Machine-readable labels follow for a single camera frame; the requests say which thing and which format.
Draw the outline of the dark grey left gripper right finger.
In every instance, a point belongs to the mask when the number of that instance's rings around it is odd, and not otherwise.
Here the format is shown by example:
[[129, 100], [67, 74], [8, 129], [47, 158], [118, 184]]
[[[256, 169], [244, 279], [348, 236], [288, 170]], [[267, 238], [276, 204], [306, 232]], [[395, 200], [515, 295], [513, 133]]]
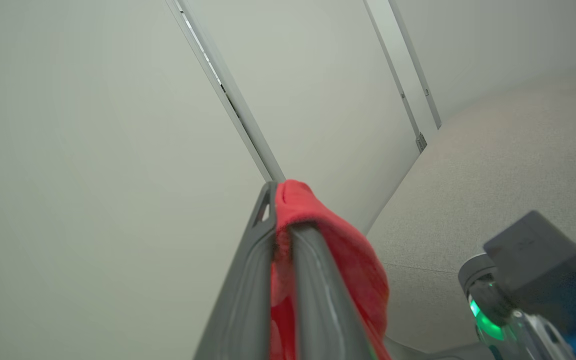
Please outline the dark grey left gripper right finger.
[[375, 352], [326, 239], [313, 223], [289, 228], [298, 360], [373, 360]]

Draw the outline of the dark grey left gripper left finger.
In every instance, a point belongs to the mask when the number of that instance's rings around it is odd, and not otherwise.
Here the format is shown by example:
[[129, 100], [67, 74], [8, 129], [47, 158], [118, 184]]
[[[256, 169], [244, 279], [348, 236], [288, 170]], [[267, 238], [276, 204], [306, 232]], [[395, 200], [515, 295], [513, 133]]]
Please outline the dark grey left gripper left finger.
[[270, 181], [261, 188], [195, 351], [195, 360], [270, 358], [277, 185]]

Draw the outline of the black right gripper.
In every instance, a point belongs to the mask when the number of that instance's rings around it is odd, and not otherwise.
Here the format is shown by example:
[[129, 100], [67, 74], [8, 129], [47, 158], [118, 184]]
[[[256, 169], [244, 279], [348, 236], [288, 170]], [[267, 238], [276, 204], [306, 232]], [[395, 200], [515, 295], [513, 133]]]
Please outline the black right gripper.
[[487, 241], [458, 281], [490, 351], [576, 351], [576, 240], [541, 213]]

